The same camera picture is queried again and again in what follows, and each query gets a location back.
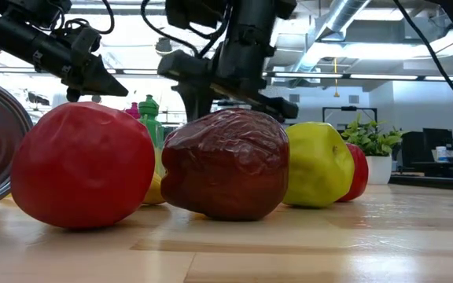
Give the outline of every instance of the green bottle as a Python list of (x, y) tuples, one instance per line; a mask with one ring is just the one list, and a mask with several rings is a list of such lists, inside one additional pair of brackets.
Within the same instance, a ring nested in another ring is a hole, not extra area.
[(146, 100), (139, 102), (139, 114), (141, 114), (139, 122), (145, 124), (148, 128), (153, 146), (155, 147), (155, 172), (162, 177), (165, 173), (161, 161), (162, 148), (164, 147), (164, 127), (156, 120), (159, 107), (158, 103), (153, 100), (152, 95), (146, 95)]

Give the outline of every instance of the red apple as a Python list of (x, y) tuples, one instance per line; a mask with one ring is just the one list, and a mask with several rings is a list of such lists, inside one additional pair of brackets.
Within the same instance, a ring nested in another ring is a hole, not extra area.
[(361, 197), (368, 183), (368, 163), (365, 154), (357, 145), (348, 143), (347, 147), (354, 158), (354, 178), (352, 179), (351, 189), (340, 200), (337, 200), (338, 202), (351, 201)]

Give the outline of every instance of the wooden table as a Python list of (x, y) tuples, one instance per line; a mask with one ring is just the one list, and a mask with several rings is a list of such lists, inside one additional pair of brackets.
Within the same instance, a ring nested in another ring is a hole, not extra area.
[(324, 210), (215, 222), (164, 205), (89, 233), (0, 202), (4, 283), (453, 283), (453, 191), (371, 186)]

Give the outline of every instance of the potted plant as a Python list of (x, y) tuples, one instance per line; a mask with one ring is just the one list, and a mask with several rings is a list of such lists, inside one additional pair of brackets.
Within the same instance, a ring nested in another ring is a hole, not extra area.
[(387, 185), (391, 178), (392, 148), (401, 142), (403, 132), (393, 128), (387, 134), (381, 134), (379, 125), (371, 121), (361, 124), (361, 115), (352, 121), (342, 133), (346, 142), (357, 145), (366, 155), (368, 162), (368, 184)]

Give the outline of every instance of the ceiling pipe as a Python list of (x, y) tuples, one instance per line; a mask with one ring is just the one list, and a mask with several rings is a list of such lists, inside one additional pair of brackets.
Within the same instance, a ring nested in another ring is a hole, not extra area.
[[(314, 42), (326, 38), (343, 40), (345, 30), (351, 25), (354, 16), (363, 10), (371, 0), (333, 0), (330, 12), (321, 24), (311, 25), (308, 32), (308, 48), (301, 59), (293, 66), (292, 72), (310, 72), (317, 65), (321, 57)], [(289, 84), (294, 88), (301, 79), (296, 79)]]

